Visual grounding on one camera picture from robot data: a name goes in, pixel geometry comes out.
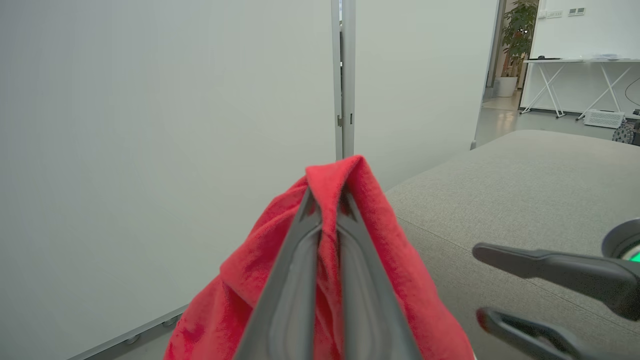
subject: white plant pot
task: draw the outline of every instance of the white plant pot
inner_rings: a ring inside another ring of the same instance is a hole
[[[518,84],[518,77],[513,76],[510,78],[497,77],[495,78],[498,83],[498,97],[512,97],[513,92],[516,90],[516,85]]]

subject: wall switch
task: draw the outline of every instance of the wall switch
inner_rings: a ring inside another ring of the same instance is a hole
[[[578,15],[584,15],[584,8],[569,9],[569,13],[567,14],[567,16],[578,16]]]
[[[553,19],[554,17],[562,17],[562,10],[547,12],[547,19]]]

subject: red towel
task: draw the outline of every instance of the red towel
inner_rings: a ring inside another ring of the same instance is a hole
[[[233,358],[308,186],[323,218],[318,248],[314,358],[341,359],[343,317],[335,221],[345,184],[360,209],[422,357],[473,360],[466,334],[438,298],[420,256],[404,237],[382,189],[361,156],[308,167],[305,177],[271,201],[246,241],[222,264],[219,276],[190,303],[173,331],[164,359]]]

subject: black cable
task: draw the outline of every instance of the black cable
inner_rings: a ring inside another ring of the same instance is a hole
[[[627,98],[627,100],[629,100],[630,102],[640,106],[640,104],[638,104],[637,102],[633,101],[632,99],[629,99],[629,96],[627,96],[627,90],[629,90],[629,88],[631,87],[631,85],[635,84],[636,81],[640,80],[640,78],[637,78],[633,83],[629,84],[629,86],[627,86],[627,88],[625,89],[625,97]]]

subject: green leaves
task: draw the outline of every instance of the green leaves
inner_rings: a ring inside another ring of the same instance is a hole
[[[516,0],[513,4],[516,7],[504,14],[502,45],[508,46],[505,53],[509,56],[520,56],[531,50],[538,4],[535,0]]]

